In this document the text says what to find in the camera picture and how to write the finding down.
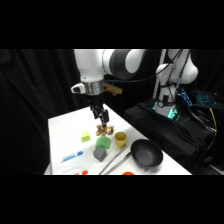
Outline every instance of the black background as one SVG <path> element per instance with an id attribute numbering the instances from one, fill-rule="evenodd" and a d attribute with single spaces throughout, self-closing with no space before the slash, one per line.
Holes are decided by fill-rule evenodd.
<path id="1" fill-rule="evenodd" d="M 154 75 L 160 54 L 152 49 L 134 79 Z M 192 49 L 192 60 L 199 69 L 198 89 L 224 95 L 224 49 Z M 73 49 L 0 49 L 0 174 L 44 173 L 48 119 L 88 106 L 85 96 L 70 92 L 79 80 Z M 122 116 L 150 99 L 154 84 L 155 79 L 115 84 L 123 95 L 107 93 L 106 104 Z"/>

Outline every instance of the green light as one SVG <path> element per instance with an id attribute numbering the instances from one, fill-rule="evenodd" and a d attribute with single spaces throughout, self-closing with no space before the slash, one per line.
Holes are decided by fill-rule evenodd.
<path id="1" fill-rule="evenodd" d="M 157 102 L 155 103 L 154 107 L 152 108 L 153 110 L 155 110 L 155 108 L 156 108 L 156 105 L 157 105 Z"/>
<path id="2" fill-rule="evenodd" d="M 170 113 L 168 115 L 168 118 L 173 119 L 175 117 L 176 113 L 173 111 L 173 108 L 170 110 Z"/>

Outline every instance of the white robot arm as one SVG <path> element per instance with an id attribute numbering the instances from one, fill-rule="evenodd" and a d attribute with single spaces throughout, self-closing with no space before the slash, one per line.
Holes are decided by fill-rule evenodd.
<path id="1" fill-rule="evenodd" d="M 73 86 L 75 94 L 86 94 L 95 119 L 103 127 L 109 122 L 104 110 L 104 75 L 129 80 L 137 73 L 147 49 L 75 49 L 75 58 L 81 74 L 81 83 Z"/>
<path id="2" fill-rule="evenodd" d="M 177 114 L 175 98 L 179 84 L 190 84 L 196 80 L 198 69 L 191 60 L 190 49 L 169 49 L 168 56 L 170 59 L 175 58 L 173 62 L 159 66 L 156 73 L 160 80 L 160 95 L 155 106 L 155 112 L 165 117 L 173 119 Z"/>
<path id="3" fill-rule="evenodd" d="M 81 83 L 72 87 L 71 91 L 75 94 L 86 94 L 95 119 L 100 118 L 103 127 L 109 122 L 108 112 L 103 108 L 104 75 L 110 74 L 121 80 L 133 78 L 148 51 L 149 49 L 75 49 Z M 179 49 L 169 50 L 169 57 L 173 59 L 177 52 Z M 172 64 L 161 65 L 157 74 L 161 91 L 155 111 L 163 116 L 172 114 L 171 111 L 174 114 L 176 87 L 173 83 L 189 84 L 198 74 L 191 61 L 189 49 L 183 49 Z"/>

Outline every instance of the cup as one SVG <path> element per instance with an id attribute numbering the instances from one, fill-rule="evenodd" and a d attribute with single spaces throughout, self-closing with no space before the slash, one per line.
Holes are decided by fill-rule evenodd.
<path id="1" fill-rule="evenodd" d="M 118 132 L 115 135 L 116 145 L 119 149 L 124 148 L 127 142 L 127 135 L 123 132 Z"/>

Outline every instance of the green object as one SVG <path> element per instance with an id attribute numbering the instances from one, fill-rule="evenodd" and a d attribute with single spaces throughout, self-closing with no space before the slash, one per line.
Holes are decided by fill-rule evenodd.
<path id="1" fill-rule="evenodd" d="M 82 141 L 83 142 L 90 141 L 90 134 L 88 131 L 82 132 Z"/>
<path id="2" fill-rule="evenodd" d="M 111 144 L 111 140 L 109 138 L 107 138 L 106 136 L 101 136 L 97 139 L 95 149 L 97 149 L 98 147 L 102 147 L 104 149 L 109 149 L 110 144 Z"/>

